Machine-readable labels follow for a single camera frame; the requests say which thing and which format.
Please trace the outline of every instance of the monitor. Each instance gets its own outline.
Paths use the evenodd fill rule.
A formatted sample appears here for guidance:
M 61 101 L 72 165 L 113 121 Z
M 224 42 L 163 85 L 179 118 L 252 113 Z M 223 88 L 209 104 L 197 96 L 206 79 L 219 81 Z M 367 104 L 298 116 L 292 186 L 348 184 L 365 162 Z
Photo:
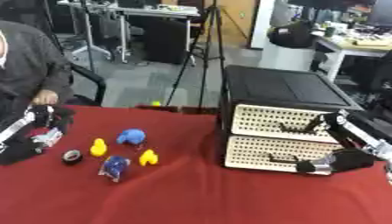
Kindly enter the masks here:
M 372 12 L 367 19 L 367 24 L 377 27 L 392 28 L 392 1 L 376 0 Z

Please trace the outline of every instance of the yellow rubber duck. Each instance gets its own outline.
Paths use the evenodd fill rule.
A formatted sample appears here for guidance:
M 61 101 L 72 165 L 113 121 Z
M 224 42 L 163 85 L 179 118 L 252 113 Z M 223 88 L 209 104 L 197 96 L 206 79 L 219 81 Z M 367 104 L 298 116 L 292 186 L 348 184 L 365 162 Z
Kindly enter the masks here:
M 91 155 L 99 158 L 105 155 L 106 151 L 108 151 L 108 146 L 105 144 L 105 141 L 101 138 L 95 139 L 94 145 L 90 148 Z
M 147 150 L 140 156 L 139 163 L 141 166 L 146 166 L 147 163 L 156 165 L 158 163 L 158 155 L 155 154 L 154 150 Z

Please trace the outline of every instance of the white desk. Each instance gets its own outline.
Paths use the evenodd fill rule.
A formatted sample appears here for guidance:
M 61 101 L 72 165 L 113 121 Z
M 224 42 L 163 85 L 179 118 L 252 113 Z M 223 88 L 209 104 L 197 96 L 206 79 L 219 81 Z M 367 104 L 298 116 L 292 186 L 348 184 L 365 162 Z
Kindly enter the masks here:
M 333 62 L 333 65 L 328 72 L 328 79 L 332 82 L 335 81 L 336 76 L 338 75 L 338 72 L 340 70 L 341 64 L 343 63 L 343 60 L 346 56 L 351 55 L 381 58 L 387 52 L 392 50 L 392 43 L 388 46 L 358 46 L 345 39 L 337 41 L 333 38 L 325 37 L 318 37 L 317 43 L 338 53 L 337 58 Z
M 59 1 L 58 4 L 68 5 L 70 7 L 80 8 L 80 3 L 70 3 L 68 0 Z M 122 62 L 127 63 L 126 52 L 127 52 L 127 34 L 126 34 L 126 16 L 141 16 L 141 17 L 159 17 L 159 18 L 183 18 L 186 19 L 186 30 L 187 39 L 185 49 L 189 51 L 189 46 L 191 44 L 191 18 L 199 17 L 199 11 L 196 7 L 188 6 L 177 6 L 178 10 L 163 9 L 131 9 L 118 7 L 117 3 L 112 3 L 109 5 L 102 4 L 88 4 L 87 7 L 90 10 L 97 9 L 99 11 L 109 11 L 115 12 L 120 16 L 121 24 L 121 40 L 122 40 Z

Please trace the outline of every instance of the blue stuffed toy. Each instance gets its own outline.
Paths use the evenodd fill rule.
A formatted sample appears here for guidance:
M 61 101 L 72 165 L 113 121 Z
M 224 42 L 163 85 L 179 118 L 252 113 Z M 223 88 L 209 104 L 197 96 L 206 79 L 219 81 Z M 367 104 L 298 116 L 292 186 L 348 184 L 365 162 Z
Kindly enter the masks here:
M 145 134 L 140 129 L 127 129 L 123 131 L 117 138 L 118 144 L 140 144 L 144 141 Z

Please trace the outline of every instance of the black bag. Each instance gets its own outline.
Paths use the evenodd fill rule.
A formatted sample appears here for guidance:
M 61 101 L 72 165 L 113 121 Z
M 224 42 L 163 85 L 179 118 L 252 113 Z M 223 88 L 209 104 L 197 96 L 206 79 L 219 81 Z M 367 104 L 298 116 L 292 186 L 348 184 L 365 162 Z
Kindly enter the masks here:
M 288 48 L 309 48 L 313 45 L 312 23 L 298 21 L 277 27 L 269 34 L 269 41 L 277 46 Z

